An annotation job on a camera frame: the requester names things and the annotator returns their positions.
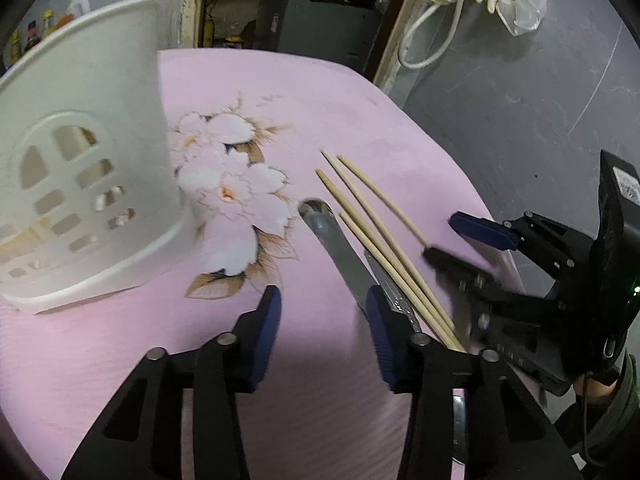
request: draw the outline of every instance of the label sticker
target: label sticker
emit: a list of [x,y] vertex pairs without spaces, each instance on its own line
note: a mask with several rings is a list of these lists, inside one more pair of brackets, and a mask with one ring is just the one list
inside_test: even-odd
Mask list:
[[613,168],[613,174],[618,181],[618,189],[620,194],[627,200],[631,200],[636,205],[640,205],[640,182],[620,168]]

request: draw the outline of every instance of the pink tablecloth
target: pink tablecloth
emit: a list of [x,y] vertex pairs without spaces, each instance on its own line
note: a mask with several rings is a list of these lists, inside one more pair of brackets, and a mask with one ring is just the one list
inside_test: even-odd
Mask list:
[[[252,478],[395,478],[410,400],[380,378],[366,321],[296,206],[318,197],[338,211],[314,170],[338,182],[320,149],[343,153],[433,242],[516,283],[510,257],[491,266],[447,225],[457,210],[488,217],[486,207],[449,156],[347,68],[235,50],[163,52],[160,68],[172,157],[203,225],[199,242],[171,272],[100,301],[39,316],[2,305],[6,418],[58,479],[147,349],[199,347],[277,283],[283,312],[270,367],[258,392],[238,401]],[[368,196],[450,307],[418,242]],[[207,277],[220,269],[234,277]]]

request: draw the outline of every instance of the human hand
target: human hand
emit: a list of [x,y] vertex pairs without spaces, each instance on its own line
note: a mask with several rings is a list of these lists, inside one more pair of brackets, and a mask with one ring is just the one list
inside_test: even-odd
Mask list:
[[[588,404],[601,404],[608,402],[611,399],[613,392],[616,389],[617,381],[611,386],[599,383],[595,379],[589,379],[587,382],[587,394],[586,400]],[[574,392],[576,395],[582,396],[582,390],[584,388],[584,375],[578,377],[574,382]]]

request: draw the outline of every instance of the wooden chopstick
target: wooden chopstick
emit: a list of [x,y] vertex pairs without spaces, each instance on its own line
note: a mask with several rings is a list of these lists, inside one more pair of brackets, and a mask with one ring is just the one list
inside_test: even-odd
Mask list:
[[326,160],[329,162],[332,168],[334,168],[335,172],[342,179],[345,185],[349,188],[352,195],[356,197],[356,200],[358,200],[358,202],[360,203],[364,211],[367,213],[367,215],[369,215],[369,218],[371,218],[371,221],[373,222],[373,224],[376,226],[380,234],[382,234],[382,237],[386,240],[386,243],[389,244],[389,247],[391,247],[391,250],[396,254],[396,256],[402,262],[404,267],[412,275],[415,282],[418,284],[418,286],[420,286],[420,289],[423,291],[424,295],[433,304],[437,312],[436,318],[437,319],[439,318],[442,321],[442,323],[444,323],[444,325],[448,327],[448,329],[451,332],[451,335],[455,339],[458,339],[458,336],[456,335],[456,332],[455,332],[456,327],[453,324],[453,321],[451,320],[451,318],[449,317],[449,314],[447,313],[446,310],[444,310],[443,306],[438,301],[438,298],[436,298],[435,294],[430,289],[429,285],[427,285],[427,282],[424,281],[424,278],[422,277],[418,269],[414,266],[414,263],[409,259],[409,256],[407,256],[407,254],[402,250],[402,247],[400,247],[398,242],[396,242],[395,238],[393,238],[391,231],[389,231],[389,229],[386,227],[385,223],[382,221],[382,218],[378,216],[378,214],[375,212],[371,204],[369,204],[369,202],[364,197],[364,195],[360,192],[360,190],[356,187],[356,185],[351,181],[346,171],[344,171],[344,169],[334,160],[334,158],[325,152],[322,152],[322,155],[324,155],[324,158],[326,158]]
[[418,240],[420,240],[420,243],[422,245],[424,245],[425,247],[431,247],[431,244],[429,243],[427,238],[420,232],[420,229],[418,229],[416,224],[414,224],[411,219],[407,215],[405,215],[404,212],[402,212],[402,210],[398,207],[398,204],[393,202],[386,194],[378,189],[376,185],[344,155],[338,155],[338,160],[340,160],[341,163],[349,168],[351,173],[357,176],[365,186],[372,190],[372,192],[375,193],[375,195],[380,200],[382,200],[382,202],[384,202],[386,206],[391,209],[391,211],[393,211],[399,219],[401,219],[402,223],[408,227],[409,231],[411,231],[414,236],[418,238]]
[[393,252],[386,247],[385,243],[375,234],[375,232],[367,225],[362,216],[358,213],[356,208],[349,202],[347,197],[337,188],[337,186],[327,177],[322,170],[316,170],[316,174],[324,184],[324,186],[329,190],[329,192],[334,196],[334,198],[338,201],[340,206],[348,213],[353,222],[357,225],[357,227],[366,234],[367,238],[371,241],[372,244],[376,247],[376,249],[383,254],[385,259],[392,265],[394,269],[396,269],[396,273],[398,273],[402,280],[409,286],[412,290],[414,296],[418,298],[420,304],[424,306],[424,308],[430,312],[431,317],[438,323],[440,329],[447,334],[449,340],[454,342],[454,347],[456,349],[464,351],[464,346],[460,343],[457,338],[455,332],[451,330],[445,323],[440,320],[440,316],[438,315],[438,311],[431,304],[431,301],[425,296],[423,291],[420,289],[415,280],[409,275],[407,270],[402,266],[402,263],[396,257]]
[[398,287],[406,294],[409,301],[411,301],[414,308],[418,311],[420,316],[427,322],[433,333],[442,341],[442,343],[451,350],[460,350],[458,345],[449,334],[443,329],[439,322],[433,317],[433,314],[422,304],[420,299],[414,294],[407,282],[402,279],[400,274],[396,271],[393,265],[387,260],[384,255],[378,250],[375,244],[367,237],[367,235],[356,225],[356,222],[344,211],[340,212],[340,218],[344,221],[351,232],[356,236],[360,243],[369,251],[378,263],[389,273],[389,275],[396,282]]

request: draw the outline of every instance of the white flower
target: white flower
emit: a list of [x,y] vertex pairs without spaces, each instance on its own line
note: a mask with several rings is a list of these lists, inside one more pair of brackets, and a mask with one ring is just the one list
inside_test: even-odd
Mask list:
[[178,131],[169,132],[169,147],[174,164],[189,162],[206,146],[216,142],[241,144],[254,138],[254,126],[235,114],[220,114],[209,121],[197,112],[183,115]]
[[290,218],[287,203],[276,196],[285,175],[265,163],[249,165],[247,153],[226,152],[222,143],[203,150],[178,176],[180,185],[211,209],[203,255],[207,270],[224,269],[227,276],[256,262],[258,240],[254,227],[284,238]]

